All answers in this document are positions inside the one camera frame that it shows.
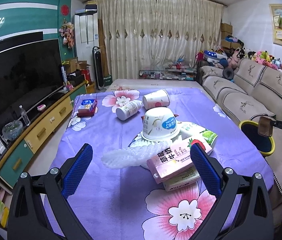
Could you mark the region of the small yellow medicine box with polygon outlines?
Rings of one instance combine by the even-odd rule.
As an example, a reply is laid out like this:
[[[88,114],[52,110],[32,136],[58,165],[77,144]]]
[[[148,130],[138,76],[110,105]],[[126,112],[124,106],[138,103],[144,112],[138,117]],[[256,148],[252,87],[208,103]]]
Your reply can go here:
[[[197,182],[200,179],[200,175],[197,169],[193,166],[189,169],[181,172],[177,176],[163,182],[163,186],[166,192],[174,191]]]

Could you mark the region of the white green plastic bag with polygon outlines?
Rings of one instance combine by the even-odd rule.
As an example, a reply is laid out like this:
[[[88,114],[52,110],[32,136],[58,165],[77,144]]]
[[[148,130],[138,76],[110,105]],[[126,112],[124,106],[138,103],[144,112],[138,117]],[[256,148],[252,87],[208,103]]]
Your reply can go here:
[[[187,140],[191,137],[200,135],[211,147],[214,147],[215,141],[217,139],[217,134],[211,130],[206,129],[198,124],[193,122],[178,122],[180,127],[180,132],[174,138],[166,139],[166,141],[172,143],[176,140]],[[153,141],[148,141],[142,138],[139,133],[133,141],[129,144],[128,147],[139,147],[143,145],[153,144]]]

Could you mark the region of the pink strawberry milk carton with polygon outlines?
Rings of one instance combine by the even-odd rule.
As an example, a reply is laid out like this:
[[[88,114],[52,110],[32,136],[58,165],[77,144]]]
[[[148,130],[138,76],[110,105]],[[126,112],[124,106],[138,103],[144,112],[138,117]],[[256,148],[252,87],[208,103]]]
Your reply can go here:
[[[207,154],[213,150],[202,135],[175,141],[169,148],[147,160],[147,166],[157,184],[162,183],[193,166],[190,157],[191,146],[198,143]]]

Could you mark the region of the white upturned paper bowl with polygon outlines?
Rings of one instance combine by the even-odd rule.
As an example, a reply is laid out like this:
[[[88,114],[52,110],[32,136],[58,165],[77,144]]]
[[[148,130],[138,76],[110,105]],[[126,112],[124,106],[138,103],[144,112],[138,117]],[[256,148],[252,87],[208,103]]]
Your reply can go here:
[[[163,141],[180,132],[176,117],[168,107],[157,107],[145,112],[141,136],[148,141]]]

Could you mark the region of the white pink paper cup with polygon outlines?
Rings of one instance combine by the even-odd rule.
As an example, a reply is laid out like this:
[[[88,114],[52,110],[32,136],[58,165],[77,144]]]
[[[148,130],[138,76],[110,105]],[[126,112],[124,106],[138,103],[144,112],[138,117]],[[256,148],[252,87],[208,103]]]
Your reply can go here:
[[[168,107],[169,105],[169,94],[164,89],[160,89],[143,96],[143,106],[146,110],[156,107]]]

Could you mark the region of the white foam fruit net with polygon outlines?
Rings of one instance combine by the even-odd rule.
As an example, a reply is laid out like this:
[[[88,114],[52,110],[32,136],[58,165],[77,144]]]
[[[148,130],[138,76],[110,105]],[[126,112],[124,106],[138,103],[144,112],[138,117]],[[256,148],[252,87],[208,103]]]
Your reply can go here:
[[[140,166],[149,159],[169,148],[171,140],[150,142],[147,140],[136,140],[129,147],[104,152],[101,161],[112,169],[122,169],[130,166]]]

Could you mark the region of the yellow rim trash bin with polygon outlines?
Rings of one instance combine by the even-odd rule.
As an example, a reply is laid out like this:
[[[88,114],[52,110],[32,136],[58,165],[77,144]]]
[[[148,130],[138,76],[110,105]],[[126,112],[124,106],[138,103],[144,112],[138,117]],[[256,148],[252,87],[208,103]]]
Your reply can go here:
[[[273,137],[265,137],[258,133],[258,123],[251,120],[241,121],[239,128],[251,143],[257,148],[262,156],[268,157],[274,153],[276,148]]]

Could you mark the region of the yellow green tv cabinet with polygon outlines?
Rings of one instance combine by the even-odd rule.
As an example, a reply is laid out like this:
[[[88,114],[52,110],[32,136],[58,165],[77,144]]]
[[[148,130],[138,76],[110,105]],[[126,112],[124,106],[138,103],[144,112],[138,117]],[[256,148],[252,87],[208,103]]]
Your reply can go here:
[[[86,84],[84,81],[66,93],[58,92],[50,96],[48,106],[38,111],[39,116],[9,147],[0,160],[0,179],[7,187],[14,187],[36,152],[72,112],[74,99],[86,93]]]

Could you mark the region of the pile of plush toys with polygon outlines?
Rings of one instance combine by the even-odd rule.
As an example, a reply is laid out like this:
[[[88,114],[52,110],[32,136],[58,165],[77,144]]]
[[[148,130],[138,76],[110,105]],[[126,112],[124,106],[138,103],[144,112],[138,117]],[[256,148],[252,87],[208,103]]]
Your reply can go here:
[[[248,59],[257,64],[269,67],[282,73],[282,62],[269,54],[268,51],[253,51],[243,46],[242,48],[226,49],[221,45],[215,50],[205,50],[197,54],[196,79],[203,75],[203,67],[212,67],[221,70],[222,76],[232,80],[234,74],[239,70],[242,60]]]

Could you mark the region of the low glass coffee table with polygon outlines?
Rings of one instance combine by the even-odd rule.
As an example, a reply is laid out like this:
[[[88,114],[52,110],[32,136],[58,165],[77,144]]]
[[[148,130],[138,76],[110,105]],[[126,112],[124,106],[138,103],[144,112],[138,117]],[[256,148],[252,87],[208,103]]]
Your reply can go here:
[[[139,78],[148,80],[195,81],[194,68],[165,68],[164,70],[140,70]]]

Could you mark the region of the large black television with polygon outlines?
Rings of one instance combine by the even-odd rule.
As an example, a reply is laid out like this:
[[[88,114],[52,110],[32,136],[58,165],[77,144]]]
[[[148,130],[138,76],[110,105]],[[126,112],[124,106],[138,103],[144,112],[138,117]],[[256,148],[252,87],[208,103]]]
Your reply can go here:
[[[0,52],[0,133],[63,86],[57,39],[31,42]]]

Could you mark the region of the cream curtains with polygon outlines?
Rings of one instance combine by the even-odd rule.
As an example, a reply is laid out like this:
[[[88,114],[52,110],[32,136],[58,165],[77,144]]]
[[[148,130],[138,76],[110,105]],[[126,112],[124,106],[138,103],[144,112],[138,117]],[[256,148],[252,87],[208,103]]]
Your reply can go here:
[[[112,78],[137,79],[220,43],[224,5],[208,0],[97,0]]]

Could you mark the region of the black tower fan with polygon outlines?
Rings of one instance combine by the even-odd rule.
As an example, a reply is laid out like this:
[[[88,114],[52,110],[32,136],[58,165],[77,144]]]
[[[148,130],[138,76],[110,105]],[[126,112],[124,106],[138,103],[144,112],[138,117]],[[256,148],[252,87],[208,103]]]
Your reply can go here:
[[[101,49],[94,46],[92,49],[95,80],[98,90],[104,89],[104,75],[102,70]]]

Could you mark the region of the artificial flower decoration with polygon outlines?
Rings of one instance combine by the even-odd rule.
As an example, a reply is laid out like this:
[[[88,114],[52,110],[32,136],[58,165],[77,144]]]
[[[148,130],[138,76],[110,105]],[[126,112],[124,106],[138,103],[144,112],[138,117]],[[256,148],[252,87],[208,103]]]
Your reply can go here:
[[[59,33],[62,37],[63,45],[66,45],[69,49],[72,49],[74,46],[74,24],[68,22],[64,18],[63,24],[59,29]]]

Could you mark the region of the white standing air conditioner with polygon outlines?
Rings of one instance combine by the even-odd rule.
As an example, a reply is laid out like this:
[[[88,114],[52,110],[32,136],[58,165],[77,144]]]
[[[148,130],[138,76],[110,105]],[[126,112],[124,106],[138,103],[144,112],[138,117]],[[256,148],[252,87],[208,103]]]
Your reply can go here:
[[[86,61],[92,81],[95,81],[93,47],[99,46],[98,7],[87,4],[74,14],[75,48],[79,61]]]

